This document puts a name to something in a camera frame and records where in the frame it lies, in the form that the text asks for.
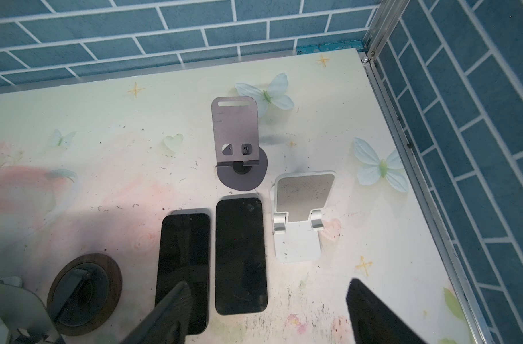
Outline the white stand back centre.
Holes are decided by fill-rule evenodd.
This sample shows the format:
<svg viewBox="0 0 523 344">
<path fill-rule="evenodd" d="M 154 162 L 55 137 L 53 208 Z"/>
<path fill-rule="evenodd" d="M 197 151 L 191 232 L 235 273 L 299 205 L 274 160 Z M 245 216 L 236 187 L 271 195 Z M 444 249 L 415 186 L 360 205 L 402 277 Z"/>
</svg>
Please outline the white stand back centre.
<svg viewBox="0 0 523 344">
<path fill-rule="evenodd" d="M 11 343 L 64 343 L 41 299 L 27 289 L 0 282 L 0 319 Z"/>
</svg>

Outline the white stand front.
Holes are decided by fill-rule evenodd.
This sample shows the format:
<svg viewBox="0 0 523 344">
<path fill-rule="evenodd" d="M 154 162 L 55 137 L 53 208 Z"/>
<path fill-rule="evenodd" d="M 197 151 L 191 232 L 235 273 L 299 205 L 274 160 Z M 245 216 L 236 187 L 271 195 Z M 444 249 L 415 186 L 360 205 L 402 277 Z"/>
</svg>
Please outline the white stand front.
<svg viewBox="0 0 523 344">
<path fill-rule="evenodd" d="M 320 257 L 323 209 L 335 177 L 333 171 L 286 173 L 277 177 L 270 199 L 278 262 L 309 262 Z"/>
</svg>

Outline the phone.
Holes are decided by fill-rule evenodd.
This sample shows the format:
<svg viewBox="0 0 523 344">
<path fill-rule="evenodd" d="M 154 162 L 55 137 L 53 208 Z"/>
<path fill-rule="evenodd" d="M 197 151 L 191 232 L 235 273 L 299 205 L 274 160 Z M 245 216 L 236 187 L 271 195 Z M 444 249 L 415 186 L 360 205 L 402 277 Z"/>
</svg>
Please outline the phone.
<svg viewBox="0 0 523 344">
<path fill-rule="evenodd" d="M 215 308 L 220 315 L 263 312 L 268 304 L 263 207 L 259 198 L 216 207 Z"/>
<path fill-rule="evenodd" d="M 177 211 L 162 221 L 155 304 L 185 281 L 192 297 L 189 335 L 208 325 L 210 244 L 211 219 L 205 212 Z"/>
</svg>

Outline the dark round phone stand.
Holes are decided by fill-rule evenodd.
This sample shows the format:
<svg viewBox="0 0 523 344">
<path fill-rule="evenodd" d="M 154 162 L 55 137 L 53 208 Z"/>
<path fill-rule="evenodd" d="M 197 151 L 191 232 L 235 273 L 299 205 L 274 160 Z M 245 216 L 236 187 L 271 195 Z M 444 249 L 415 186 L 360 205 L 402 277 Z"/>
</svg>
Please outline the dark round phone stand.
<svg viewBox="0 0 523 344">
<path fill-rule="evenodd" d="M 80 336 L 99 328 L 113 314 L 123 279 L 116 261 L 102 253 L 69 262 L 50 287 L 47 311 L 58 332 Z"/>
</svg>

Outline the white stand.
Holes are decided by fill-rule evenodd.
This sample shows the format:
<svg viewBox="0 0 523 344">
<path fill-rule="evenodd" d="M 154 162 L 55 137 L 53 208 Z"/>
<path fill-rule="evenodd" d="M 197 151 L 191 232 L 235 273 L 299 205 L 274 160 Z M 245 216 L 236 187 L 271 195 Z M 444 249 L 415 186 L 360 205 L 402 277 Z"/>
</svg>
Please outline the white stand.
<svg viewBox="0 0 523 344">
<path fill-rule="evenodd" d="M 286 173 L 277 177 L 270 199 L 278 262 L 309 262 L 320 257 L 323 209 L 335 177 L 333 171 Z"/>
<path fill-rule="evenodd" d="M 41 299 L 27 289 L 0 282 L 0 319 L 11 343 L 64 343 Z"/>
</svg>

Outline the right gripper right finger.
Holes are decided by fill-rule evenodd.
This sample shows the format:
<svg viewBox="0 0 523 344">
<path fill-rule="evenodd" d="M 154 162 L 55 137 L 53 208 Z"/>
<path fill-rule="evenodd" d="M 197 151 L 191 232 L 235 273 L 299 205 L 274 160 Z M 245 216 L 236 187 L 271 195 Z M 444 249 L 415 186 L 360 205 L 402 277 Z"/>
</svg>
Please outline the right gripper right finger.
<svg viewBox="0 0 523 344">
<path fill-rule="evenodd" d="M 346 304 L 356 343 L 425 343 L 359 279 L 351 280 Z"/>
</svg>

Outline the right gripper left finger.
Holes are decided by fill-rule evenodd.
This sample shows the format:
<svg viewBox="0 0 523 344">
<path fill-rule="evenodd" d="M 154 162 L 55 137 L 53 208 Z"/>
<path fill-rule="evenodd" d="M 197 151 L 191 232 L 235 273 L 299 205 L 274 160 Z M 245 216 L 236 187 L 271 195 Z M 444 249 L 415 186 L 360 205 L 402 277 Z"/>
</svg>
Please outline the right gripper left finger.
<svg viewBox="0 0 523 344">
<path fill-rule="evenodd" d="M 185 343 L 191 307 L 191 289 L 181 281 L 122 343 Z"/>
</svg>

